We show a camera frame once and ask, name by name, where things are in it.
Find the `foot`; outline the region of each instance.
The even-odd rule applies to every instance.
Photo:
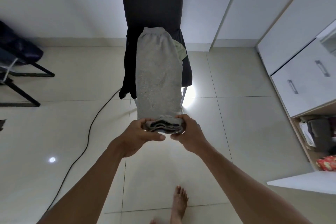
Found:
[[[174,191],[173,206],[171,208],[170,224],[181,223],[188,203],[187,192],[181,186]]]

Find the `forearm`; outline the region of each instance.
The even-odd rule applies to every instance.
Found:
[[[292,205],[241,171],[212,146],[203,147],[199,156],[244,224],[310,223]]]
[[[112,141],[90,170],[38,222],[96,223],[123,152]]]

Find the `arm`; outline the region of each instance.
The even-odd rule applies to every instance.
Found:
[[[186,123],[183,134],[172,135],[209,168],[244,224],[310,224],[292,205],[275,192],[252,179],[213,148],[197,122],[179,115]]]
[[[96,223],[114,175],[123,157],[135,154],[147,141],[163,141],[165,136],[142,130],[150,119],[132,121],[114,139],[90,170],[40,219],[38,224]]]

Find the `red package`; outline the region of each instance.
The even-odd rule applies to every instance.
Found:
[[[336,171],[336,155],[319,158],[316,165],[323,171]]]

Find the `black bag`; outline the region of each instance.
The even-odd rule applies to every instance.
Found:
[[[10,65],[15,56],[1,47],[8,47],[25,56],[30,62],[37,62],[43,56],[43,51],[35,44],[15,34],[14,30],[0,21],[0,62]],[[15,65],[26,65],[26,62],[19,59]]]

